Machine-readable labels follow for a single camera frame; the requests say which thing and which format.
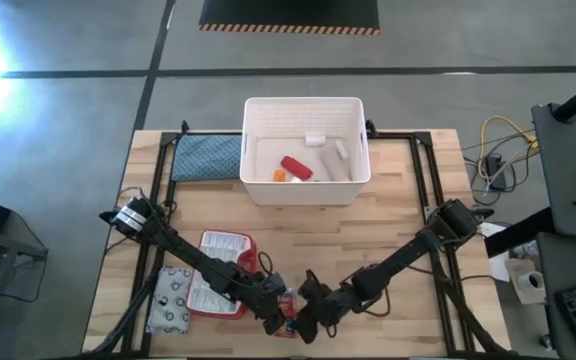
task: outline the orange object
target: orange object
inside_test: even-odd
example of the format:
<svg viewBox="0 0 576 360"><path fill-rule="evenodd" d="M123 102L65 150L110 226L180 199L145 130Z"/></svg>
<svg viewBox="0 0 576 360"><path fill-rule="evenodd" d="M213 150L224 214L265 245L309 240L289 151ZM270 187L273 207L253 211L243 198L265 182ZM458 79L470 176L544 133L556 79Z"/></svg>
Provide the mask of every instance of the orange object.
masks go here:
<svg viewBox="0 0 576 360"><path fill-rule="evenodd" d="M272 176L272 182L286 182L286 172L283 170L275 170Z"/></svg>

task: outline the patterned cloth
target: patterned cloth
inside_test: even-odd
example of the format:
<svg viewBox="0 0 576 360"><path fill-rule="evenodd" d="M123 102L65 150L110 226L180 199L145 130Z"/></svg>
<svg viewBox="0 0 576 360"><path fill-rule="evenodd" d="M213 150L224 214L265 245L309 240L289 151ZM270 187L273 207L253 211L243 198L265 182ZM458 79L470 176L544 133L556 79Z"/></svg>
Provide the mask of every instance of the patterned cloth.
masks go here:
<svg viewBox="0 0 576 360"><path fill-rule="evenodd" d="M151 334L185 334L190 313L186 308L192 271L164 266L152 299L146 332Z"/></svg>
<svg viewBox="0 0 576 360"><path fill-rule="evenodd" d="M184 135L177 144L172 179L236 179L240 161L240 135Z"/></svg>

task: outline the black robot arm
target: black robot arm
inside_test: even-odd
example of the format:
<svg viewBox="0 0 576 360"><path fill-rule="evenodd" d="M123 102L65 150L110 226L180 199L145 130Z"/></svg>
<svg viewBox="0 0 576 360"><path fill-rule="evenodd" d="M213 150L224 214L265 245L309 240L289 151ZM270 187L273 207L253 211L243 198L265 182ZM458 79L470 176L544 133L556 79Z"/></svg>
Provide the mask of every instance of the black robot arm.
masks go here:
<svg viewBox="0 0 576 360"><path fill-rule="evenodd" d="M299 294L307 300L306 306L297 316L299 335L306 343L311 343L317 336L318 324L329 329L336 327L350 311L365 312L381 298L393 276L444 244L451 243L457 247L463 245L477 233L478 225L479 221L463 203L449 200L429 217L428 224L414 239L381 263L355 271L341 281L337 290L331 290L326 284L320 283L312 271L306 271L306 281L299 288ZM479 324L443 271L434 276L442 280L439 283L484 349L489 352L505 352Z"/></svg>
<svg viewBox="0 0 576 360"><path fill-rule="evenodd" d="M130 239L156 245L193 267L217 294L233 303L241 301L256 318L263 320L268 335L281 328L285 317L278 298L286 286L279 274L251 273L233 262L207 256L166 225L164 216L163 209L143 196L133 197L122 208L100 215Z"/></svg>

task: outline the yellow cable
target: yellow cable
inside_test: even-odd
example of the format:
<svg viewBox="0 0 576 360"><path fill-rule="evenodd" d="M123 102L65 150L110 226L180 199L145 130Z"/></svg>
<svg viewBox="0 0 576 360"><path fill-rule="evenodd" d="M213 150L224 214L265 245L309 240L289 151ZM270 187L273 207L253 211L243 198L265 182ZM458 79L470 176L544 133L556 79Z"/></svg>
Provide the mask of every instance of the yellow cable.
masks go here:
<svg viewBox="0 0 576 360"><path fill-rule="evenodd" d="M517 124L515 124L512 120L508 119L505 116L493 115L493 116L489 117L488 119L486 119L486 121L484 121L483 124L481 124L481 131L479 134L480 140L481 140L481 147L479 148L479 160L477 161L477 172L479 173L479 176L481 176L481 178L485 179L485 180L490 179L490 177L487 174L484 174L483 169L482 169L482 164L484 161L484 153L486 152L486 145L485 145L486 126L488 126L488 124L493 120L505 121L508 125L513 127L515 129L515 131L517 131L518 135L522 136L524 138L524 140L526 140L526 143L532 144L530 146L530 154L528 155L529 158L533 157L539 153L539 144L537 143L537 137L535 135L531 135L531 134L526 133L519 126L517 126ZM516 162L519 162L519 161L522 161L525 159L526 159L526 155L514 159L512 161L512 163L514 164Z"/></svg>

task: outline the red package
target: red package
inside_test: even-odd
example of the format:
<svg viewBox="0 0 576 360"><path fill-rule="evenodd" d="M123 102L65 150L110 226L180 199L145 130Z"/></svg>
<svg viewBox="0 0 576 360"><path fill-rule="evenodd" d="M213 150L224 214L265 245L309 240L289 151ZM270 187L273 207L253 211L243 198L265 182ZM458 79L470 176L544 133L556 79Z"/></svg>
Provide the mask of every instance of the red package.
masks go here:
<svg viewBox="0 0 576 360"><path fill-rule="evenodd" d="M312 176L312 170L290 156L284 156L281 159L281 166L303 181L310 179Z"/></svg>
<svg viewBox="0 0 576 360"><path fill-rule="evenodd" d="M286 324L275 333L277 337L294 339L297 337L297 293L288 289L279 297L279 308L286 317Z"/></svg>

